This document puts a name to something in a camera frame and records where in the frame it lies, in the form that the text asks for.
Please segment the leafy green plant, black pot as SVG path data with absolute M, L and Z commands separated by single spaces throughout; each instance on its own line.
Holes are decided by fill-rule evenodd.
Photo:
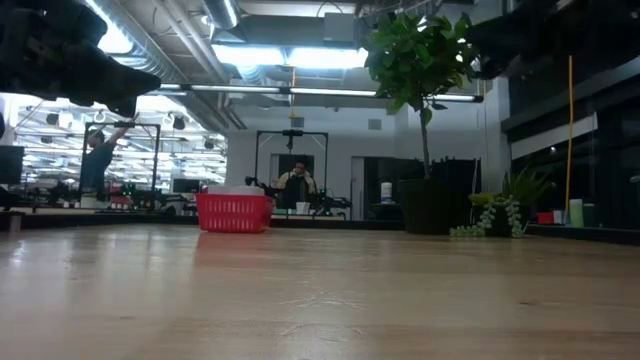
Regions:
M 366 43 L 365 67 L 378 83 L 376 96 L 392 100 L 391 109 L 411 107 L 419 115 L 424 177 L 398 183 L 404 224 L 409 233 L 442 235 L 450 228 L 450 191 L 431 176 L 427 126 L 435 110 L 446 107 L 437 98 L 461 88 L 474 76 L 478 50 L 467 41 L 472 20 L 463 13 L 452 23 L 445 16 L 421 19 L 389 13 Z

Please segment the long ceiling light bar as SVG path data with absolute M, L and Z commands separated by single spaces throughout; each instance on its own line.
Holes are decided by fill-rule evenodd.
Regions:
M 202 85 L 202 84 L 176 84 L 164 83 L 158 91 L 166 92 L 216 92 L 216 93 L 238 93 L 238 94 L 261 94 L 261 95 L 311 95 L 311 96 L 338 96 L 356 97 L 371 99 L 389 99 L 388 95 L 378 94 L 373 90 L 351 90 L 351 89 L 330 89 L 330 88 L 309 88 L 290 86 L 242 86 L 242 85 Z

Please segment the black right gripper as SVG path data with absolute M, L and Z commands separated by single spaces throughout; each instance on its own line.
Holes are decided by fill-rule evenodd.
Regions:
M 474 63 L 479 79 L 523 71 L 523 55 L 595 53 L 604 43 L 605 0 L 522 0 L 522 9 L 473 25 L 467 41 L 480 49 Z

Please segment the silver ceiling air duct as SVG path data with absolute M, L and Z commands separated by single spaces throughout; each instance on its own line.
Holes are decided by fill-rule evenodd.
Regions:
M 237 0 L 201 0 L 210 22 L 219 29 L 236 27 L 241 20 Z

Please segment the black gantry frame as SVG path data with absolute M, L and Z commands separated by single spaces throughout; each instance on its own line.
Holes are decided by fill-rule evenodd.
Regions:
M 293 149 L 293 138 L 294 137 L 303 137 L 303 136 L 323 136 L 325 139 L 325 143 L 322 145 L 322 148 L 324 149 L 324 157 L 325 157 L 325 165 L 324 165 L 324 174 L 325 176 L 328 175 L 328 150 L 329 150 L 329 134 L 327 132 L 305 132 L 302 130 L 295 130 L 295 129 L 290 129 L 290 130 L 282 130 L 282 131 L 274 131 L 274 130 L 258 130 L 256 132 L 256 137 L 255 137 L 255 155 L 254 155 L 254 177 L 257 178 L 258 177 L 258 170 L 259 170 L 259 160 L 260 160 L 260 148 L 262 147 L 262 144 L 260 142 L 260 137 L 263 134 L 270 134 L 270 135 L 281 135 L 284 136 L 288 139 L 288 142 L 286 144 L 287 149 L 289 150 L 289 152 L 292 152 Z M 324 179 L 324 187 L 327 187 L 327 179 Z M 318 211 L 320 212 L 320 214 L 328 214 L 329 210 L 328 209 L 323 209 L 323 205 L 325 200 L 327 199 L 326 196 L 326 189 L 321 190 L 319 187 L 316 187 L 316 194 L 315 194 L 315 198 L 312 202 L 313 205 L 315 205 L 318 209 Z
M 110 197 L 110 195 L 108 194 L 106 189 L 105 189 L 103 194 L 84 193 L 82 191 L 82 189 L 81 189 L 81 187 L 82 187 L 81 177 L 82 177 L 83 160 L 85 159 L 86 155 L 91 151 L 91 148 L 87 145 L 87 139 L 88 139 L 88 134 L 91 131 L 90 128 L 91 128 L 92 125 L 93 125 L 93 122 L 86 124 L 86 129 L 85 129 L 84 138 L 83 138 L 83 149 L 82 149 L 82 162 L 81 162 L 80 181 L 79 181 L 78 205 L 82 209 L 105 209 L 106 199 Z M 107 123 L 103 123 L 99 128 L 102 128 L 102 131 L 103 131 L 103 129 L 106 126 L 107 126 Z M 125 122 L 125 121 L 113 122 L 112 126 L 114 128 L 116 128 L 116 130 L 118 128 L 121 128 L 121 127 L 125 127 L 125 128 L 127 128 L 129 130 L 129 129 L 133 129 L 133 128 L 137 127 L 137 124 L 136 124 L 135 118 L 132 118 L 129 122 Z

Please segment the small potted succulent plant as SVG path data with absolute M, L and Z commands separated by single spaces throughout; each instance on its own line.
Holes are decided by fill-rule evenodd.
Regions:
M 556 184 L 545 175 L 528 168 L 505 173 L 499 193 L 478 193 L 469 196 L 473 210 L 469 225 L 451 228 L 449 234 L 460 238 L 506 237 L 520 238 L 533 217 L 537 201 Z

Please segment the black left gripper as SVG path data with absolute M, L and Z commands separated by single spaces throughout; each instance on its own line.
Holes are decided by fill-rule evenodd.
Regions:
M 137 96 L 157 90 L 161 79 L 125 66 L 98 50 L 106 22 L 79 0 L 0 0 L 0 93 L 68 94 L 79 60 L 79 87 L 91 100 L 115 100 L 107 108 L 136 114 Z

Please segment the bright ceiling light panel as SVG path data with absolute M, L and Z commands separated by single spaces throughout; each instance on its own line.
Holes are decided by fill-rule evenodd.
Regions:
M 213 45 L 218 60 L 236 66 L 291 65 L 304 69 L 363 68 L 365 49 L 247 47 Z

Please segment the black cabinet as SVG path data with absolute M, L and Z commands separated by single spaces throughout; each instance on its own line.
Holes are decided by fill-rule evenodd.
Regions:
M 466 222 L 471 212 L 468 196 L 481 190 L 481 161 L 441 158 L 431 164 L 432 178 L 448 185 L 456 213 Z M 365 157 L 363 159 L 361 190 L 353 189 L 352 200 L 360 204 L 359 216 L 365 221 L 402 221 L 399 182 L 424 177 L 423 162 L 418 159 Z M 380 186 L 393 184 L 393 202 L 380 202 Z

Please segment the grey ceiling duct box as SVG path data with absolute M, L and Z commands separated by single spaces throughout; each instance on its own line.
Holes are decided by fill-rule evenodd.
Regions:
M 346 13 L 324 13 L 325 42 L 353 43 L 355 38 L 355 17 Z

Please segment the person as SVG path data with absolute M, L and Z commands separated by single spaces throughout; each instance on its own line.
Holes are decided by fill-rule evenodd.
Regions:
M 281 208 L 295 209 L 298 202 L 311 203 L 317 194 L 317 187 L 308 171 L 308 157 L 298 157 L 293 169 L 278 178 L 275 188 L 281 191 Z
M 109 139 L 102 128 L 92 130 L 88 134 L 87 145 L 91 151 L 86 155 L 82 165 L 82 191 L 84 193 L 103 194 L 105 191 L 105 172 L 113 159 L 117 141 L 121 139 L 127 128 L 118 128 Z

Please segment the black monitor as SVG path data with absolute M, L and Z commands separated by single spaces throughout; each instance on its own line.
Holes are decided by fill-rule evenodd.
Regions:
M 24 154 L 24 147 L 0 145 L 0 185 L 21 183 Z

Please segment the red plastic mesh basket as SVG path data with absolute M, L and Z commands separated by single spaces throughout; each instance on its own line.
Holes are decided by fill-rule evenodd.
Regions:
M 260 233 L 270 226 L 273 201 L 264 195 L 197 194 L 201 230 L 217 233 Z

